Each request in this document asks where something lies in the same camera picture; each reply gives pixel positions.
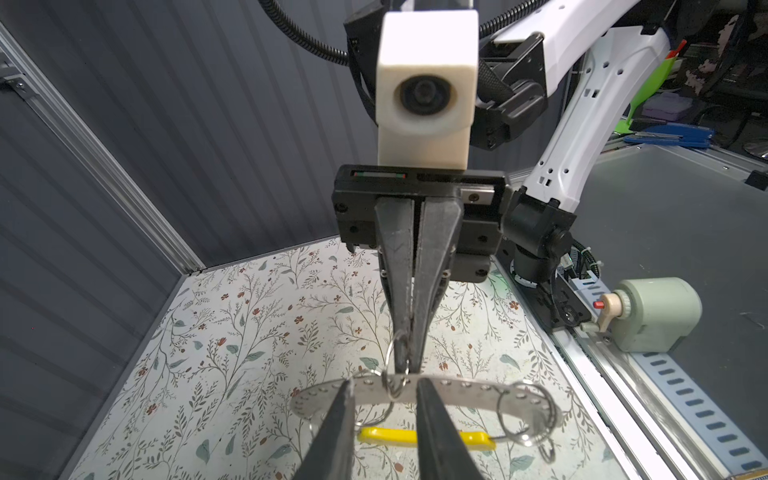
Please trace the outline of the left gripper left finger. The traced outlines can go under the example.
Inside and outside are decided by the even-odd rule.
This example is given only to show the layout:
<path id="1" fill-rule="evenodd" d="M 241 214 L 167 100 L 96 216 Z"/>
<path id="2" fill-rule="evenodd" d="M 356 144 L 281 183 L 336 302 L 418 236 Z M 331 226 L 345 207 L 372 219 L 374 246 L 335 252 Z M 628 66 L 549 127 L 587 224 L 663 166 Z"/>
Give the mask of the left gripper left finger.
<path id="1" fill-rule="evenodd" d="M 354 381 L 344 380 L 294 480 L 349 480 L 355 442 Z"/>

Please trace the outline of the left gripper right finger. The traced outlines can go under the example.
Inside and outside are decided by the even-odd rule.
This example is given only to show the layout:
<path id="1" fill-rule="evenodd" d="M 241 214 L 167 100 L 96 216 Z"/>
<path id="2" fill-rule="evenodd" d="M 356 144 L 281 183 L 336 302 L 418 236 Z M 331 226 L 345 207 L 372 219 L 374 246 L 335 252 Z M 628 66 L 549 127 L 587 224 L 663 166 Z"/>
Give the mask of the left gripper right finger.
<path id="1" fill-rule="evenodd" d="M 421 479 L 482 479 L 431 380 L 417 383 L 417 446 Z"/>

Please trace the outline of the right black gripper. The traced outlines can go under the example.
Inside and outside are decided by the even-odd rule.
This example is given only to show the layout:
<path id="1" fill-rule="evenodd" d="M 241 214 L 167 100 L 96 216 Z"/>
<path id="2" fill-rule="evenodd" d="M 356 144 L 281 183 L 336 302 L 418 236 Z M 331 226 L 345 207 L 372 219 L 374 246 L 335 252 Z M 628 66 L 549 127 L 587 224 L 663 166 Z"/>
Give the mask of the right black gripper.
<path id="1" fill-rule="evenodd" d="M 486 279 L 511 195 L 499 171 L 363 165 L 343 165 L 337 171 L 332 204 L 340 238 L 350 250 L 378 244 L 394 355 L 408 357 L 410 337 L 411 372 L 422 369 L 430 322 L 450 278 L 470 283 Z M 421 206 L 413 275 L 413 200 L 424 197 L 429 198 Z"/>

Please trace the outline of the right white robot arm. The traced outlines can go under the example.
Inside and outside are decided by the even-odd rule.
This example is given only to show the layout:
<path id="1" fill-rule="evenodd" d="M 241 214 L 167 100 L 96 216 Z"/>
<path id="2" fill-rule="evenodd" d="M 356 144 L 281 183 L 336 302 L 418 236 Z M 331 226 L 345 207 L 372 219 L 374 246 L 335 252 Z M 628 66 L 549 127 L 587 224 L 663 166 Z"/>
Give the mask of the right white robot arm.
<path id="1" fill-rule="evenodd" d="M 586 180 L 670 41 L 641 1 L 527 1 L 482 24 L 468 1 L 378 1 L 346 23 L 352 73 L 378 127 L 377 162 L 345 165 L 332 194 L 342 241 L 378 252 L 395 369 L 416 373 L 450 281 L 478 282 L 501 246 L 556 319 L 556 269 Z M 468 168 L 541 114 L 584 70 L 531 173 L 512 187 Z"/>

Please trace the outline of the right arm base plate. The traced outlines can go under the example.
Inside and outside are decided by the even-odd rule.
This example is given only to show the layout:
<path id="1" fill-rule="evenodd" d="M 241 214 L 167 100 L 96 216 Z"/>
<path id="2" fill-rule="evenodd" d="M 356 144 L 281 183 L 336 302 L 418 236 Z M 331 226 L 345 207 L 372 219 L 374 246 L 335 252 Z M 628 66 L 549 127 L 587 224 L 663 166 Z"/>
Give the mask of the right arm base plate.
<path id="1" fill-rule="evenodd" d="M 592 320 L 592 311 L 576 293 L 579 281 L 591 287 L 601 276 L 602 263 L 590 247 L 574 240 L 570 252 L 561 257 L 554 277 L 546 282 L 532 282 L 520 277 L 515 269 L 515 251 L 515 244 L 503 239 L 497 259 L 509 273 L 521 302 L 546 334 L 574 329 Z"/>

